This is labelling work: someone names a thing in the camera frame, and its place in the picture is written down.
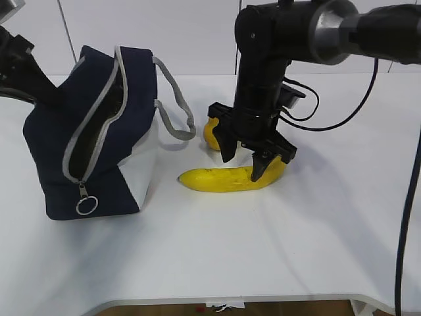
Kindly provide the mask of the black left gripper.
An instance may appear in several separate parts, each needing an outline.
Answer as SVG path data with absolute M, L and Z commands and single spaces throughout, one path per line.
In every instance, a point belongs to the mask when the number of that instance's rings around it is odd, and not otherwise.
M 1 27 L 1 97 L 58 106 L 63 92 L 44 74 L 32 56 L 34 44 Z

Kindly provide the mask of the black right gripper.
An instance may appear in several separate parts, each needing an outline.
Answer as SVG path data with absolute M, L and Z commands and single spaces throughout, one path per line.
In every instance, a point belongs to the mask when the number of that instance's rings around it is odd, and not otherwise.
M 238 142 L 253 152 L 252 182 L 262 177 L 276 157 L 284 163 L 295 158 L 297 148 L 276 130 L 278 117 L 258 116 L 218 102 L 209 106 L 208 117 L 219 120 L 212 133 L 224 163 L 234 158 Z

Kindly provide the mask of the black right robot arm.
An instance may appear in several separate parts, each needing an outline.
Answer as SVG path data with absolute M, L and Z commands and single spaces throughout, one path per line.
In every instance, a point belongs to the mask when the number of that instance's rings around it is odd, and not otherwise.
M 358 12 L 350 1 L 277 1 L 249 5 L 235 20 L 240 52 L 232 107 L 213 103 L 212 133 L 224 162 L 239 145 L 253 153 L 251 180 L 271 162 L 289 163 L 297 150 L 276 129 L 302 94 L 285 77 L 294 61 L 338 65 L 351 55 L 403 65 L 420 63 L 420 6 L 390 5 Z

